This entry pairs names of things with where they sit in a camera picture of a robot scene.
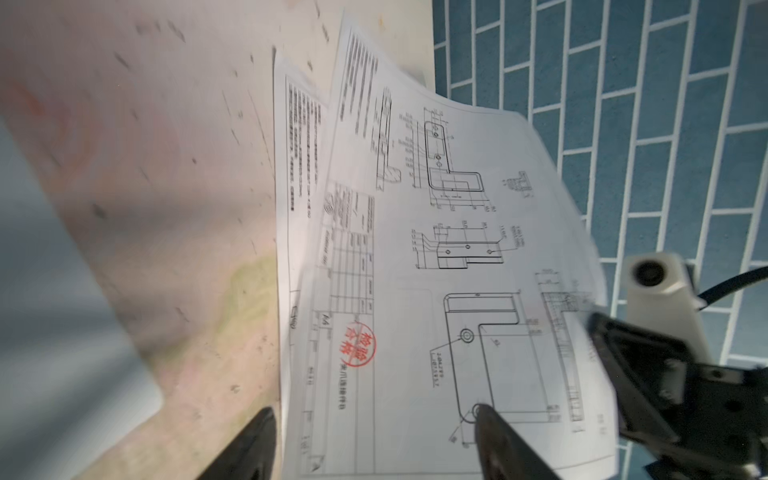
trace table surface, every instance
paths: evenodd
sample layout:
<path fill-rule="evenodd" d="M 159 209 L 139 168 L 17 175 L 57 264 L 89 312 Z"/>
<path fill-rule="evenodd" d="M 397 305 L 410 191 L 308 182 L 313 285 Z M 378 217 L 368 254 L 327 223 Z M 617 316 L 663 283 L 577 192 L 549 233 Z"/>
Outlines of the table surface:
<path fill-rule="evenodd" d="M 429 0 L 5 6 L 0 114 L 164 395 L 80 478 L 194 478 L 279 411 L 273 48 L 328 91 L 345 7 L 434 89 Z"/>

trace blue tiled wall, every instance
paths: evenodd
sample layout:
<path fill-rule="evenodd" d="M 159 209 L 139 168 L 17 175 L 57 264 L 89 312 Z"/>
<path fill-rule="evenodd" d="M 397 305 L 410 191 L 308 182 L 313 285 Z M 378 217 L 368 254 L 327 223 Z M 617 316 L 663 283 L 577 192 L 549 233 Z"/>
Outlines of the blue tiled wall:
<path fill-rule="evenodd" d="M 433 0 L 433 11 L 437 92 L 535 126 L 598 246 L 613 315 L 626 309 L 627 255 L 678 252 L 700 290 L 768 265 L 768 0 Z M 768 364 L 766 311 L 768 283 L 707 309 L 713 356 Z M 619 476 L 647 478 L 647 452 L 618 448 Z"/>

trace blue tile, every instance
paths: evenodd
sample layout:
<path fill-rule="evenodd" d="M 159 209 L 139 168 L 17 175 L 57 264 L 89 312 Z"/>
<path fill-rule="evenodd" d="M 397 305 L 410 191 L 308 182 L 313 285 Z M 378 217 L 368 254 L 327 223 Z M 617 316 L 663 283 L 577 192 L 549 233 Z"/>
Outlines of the blue tile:
<path fill-rule="evenodd" d="M 528 69 L 504 74 L 504 109 L 528 116 Z"/>
<path fill-rule="evenodd" d="M 630 212 L 661 210 L 671 148 L 669 142 L 637 146 L 634 152 Z"/>
<path fill-rule="evenodd" d="M 617 473 L 616 475 L 610 477 L 608 480 L 619 480 L 619 478 L 621 478 L 621 466 L 624 464 L 625 453 L 626 450 L 624 449 L 616 449 Z"/>
<path fill-rule="evenodd" d="M 703 310 L 701 312 L 701 324 L 704 329 L 704 337 L 707 339 L 707 347 L 710 356 L 715 363 L 720 358 L 720 351 L 725 342 L 725 331 L 728 328 L 728 314 L 714 313 Z"/>
<path fill-rule="evenodd" d="M 498 27 L 475 37 L 477 105 L 498 108 Z"/>
<path fill-rule="evenodd" d="M 684 23 L 648 35 L 638 138 L 672 134 L 687 29 Z"/>
<path fill-rule="evenodd" d="M 605 275 L 605 288 L 608 293 L 608 309 L 611 308 L 611 299 L 614 295 L 614 278 L 616 277 L 616 263 L 601 263 Z"/>
<path fill-rule="evenodd" d="M 472 104 L 472 84 L 462 85 L 451 89 L 451 100 L 471 105 Z"/>
<path fill-rule="evenodd" d="M 712 216 L 701 265 L 699 291 L 703 292 L 739 274 L 751 218 L 751 215 Z M 715 305 L 729 306 L 732 302 L 733 295 L 730 295 L 715 302 Z"/>
<path fill-rule="evenodd" d="M 624 270 L 624 259 L 621 259 L 621 271 L 623 273 L 625 272 L 625 270 Z M 619 296 L 618 296 L 618 299 L 619 300 L 626 300 L 627 299 L 627 285 L 624 282 L 624 278 L 620 278 L 619 279 Z M 626 306 L 619 305 L 618 309 L 623 309 L 622 310 L 623 313 L 621 315 L 621 319 L 622 320 L 626 320 L 627 319 L 627 316 L 626 316 L 626 311 L 627 311 Z"/>
<path fill-rule="evenodd" d="M 563 156 L 563 183 L 582 214 L 587 213 L 589 195 L 589 164 L 591 154 Z"/>
<path fill-rule="evenodd" d="M 768 131 L 726 137 L 723 163 L 717 178 L 715 208 L 752 207 L 768 145 Z"/>
<path fill-rule="evenodd" d="M 768 3 L 751 5 L 746 11 L 744 40 L 741 45 L 731 125 L 768 120 Z"/>
<path fill-rule="evenodd" d="M 573 0 L 571 6 L 571 48 L 600 40 L 603 0 Z"/>
<path fill-rule="evenodd" d="M 469 0 L 449 0 L 451 35 L 451 82 L 472 78 L 472 4 Z"/>
<path fill-rule="evenodd" d="M 650 23 L 661 22 L 690 12 L 690 0 L 662 0 L 654 2 Z"/>
<path fill-rule="evenodd" d="M 500 15 L 499 0 L 475 0 L 475 25 L 496 22 Z"/>
<path fill-rule="evenodd" d="M 738 15 L 739 2 L 701 0 L 696 17 L 694 52 L 690 56 L 690 73 L 730 65 Z"/>
<path fill-rule="evenodd" d="M 726 78 L 688 84 L 664 249 L 694 258 L 707 201 Z"/>
<path fill-rule="evenodd" d="M 601 257 L 617 252 L 633 105 L 634 95 L 603 101 L 592 214 L 592 237 Z"/>
<path fill-rule="evenodd" d="M 645 472 L 645 465 L 654 463 L 656 458 L 648 453 L 642 445 L 632 444 L 632 453 L 629 458 L 629 469 L 627 470 L 627 480 L 650 480 L 650 476 Z"/>
<path fill-rule="evenodd" d="M 760 228 L 757 230 L 752 260 L 768 260 L 768 202 L 763 204 L 760 215 Z"/>
<path fill-rule="evenodd" d="M 603 91 L 621 90 L 637 83 L 644 4 L 643 0 L 625 0 L 611 6 Z"/>
<path fill-rule="evenodd" d="M 432 0 L 432 35 L 435 43 L 445 41 L 445 0 Z"/>
<path fill-rule="evenodd" d="M 531 2 L 507 0 L 504 4 L 504 66 L 528 61 L 530 54 Z"/>
<path fill-rule="evenodd" d="M 659 238 L 659 217 L 627 218 L 627 235 L 624 241 L 624 256 L 639 255 L 656 251 Z"/>
<path fill-rule="evenodd" d="M 739 319 L 730 351 L 740 355 L 768 358 L 768 282 L 744 290 Z"/>
<path fill-rule="evenodd" d="M 558 158 L 558 132 L 560 131 L 560 110 L 543 111 L 534 114 L 533 127 L 538 132 L 553 162 Z"/>
<path fill-rule="evenodd" d="M 435 49 L 435 92 L 448 96 L 448 79 L 445 76 L 445 47 Z"/>
<path fill-rule="evenodd" d="M 564 20 L 565 3 L 536 12 L 534 107 L 543 107 L 560 101 Z"/>
<path fill-rule="evenodd" d="M 620 303 L 616 305 L 616 319 L 624 320 L 624 321 L 627 320 L 627 304 L 626 303 Z"/>
<path fill-rule="evenodd" d="M 563 148 L 592 146 L 599 60 L 598 48 L 582 51 L 568 58 Z"/>

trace red circular seal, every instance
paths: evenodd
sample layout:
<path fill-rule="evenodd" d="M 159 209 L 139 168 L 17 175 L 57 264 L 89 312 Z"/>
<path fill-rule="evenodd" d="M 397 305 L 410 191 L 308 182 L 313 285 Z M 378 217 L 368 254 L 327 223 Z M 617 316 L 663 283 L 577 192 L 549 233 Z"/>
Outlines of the red circular seal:
<path fill-rule="evenodd" d="M 363 366 L 376 354 L 376 336 L 367 325 L 352 322 L 346 327 L 339 351 L 341 361 L 347 366 Z"/>

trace paper sheet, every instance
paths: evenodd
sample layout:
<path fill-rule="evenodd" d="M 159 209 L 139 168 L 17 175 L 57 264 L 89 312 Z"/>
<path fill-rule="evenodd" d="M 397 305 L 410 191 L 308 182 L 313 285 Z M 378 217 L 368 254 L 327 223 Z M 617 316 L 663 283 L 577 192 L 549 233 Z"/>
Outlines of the paper sheet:
<path fill-rule="evenodd" d="M 283 474 L 478 478 L 482 402 L 562 478 L 613 475 L 581 325 L 604 279 L 540 139 L 426 91 L 348 18 L 339 38 Z"/>
<path fill-rule="evenodd" d="M 327 175 L 322 131 L 327 103 L 281 54 L 274 65 L 277 295 L 280 305 L 280 410 L 286 431 L 290 359 L 299 308 L 300 274 L 310 235 L 312 196 Z"/>

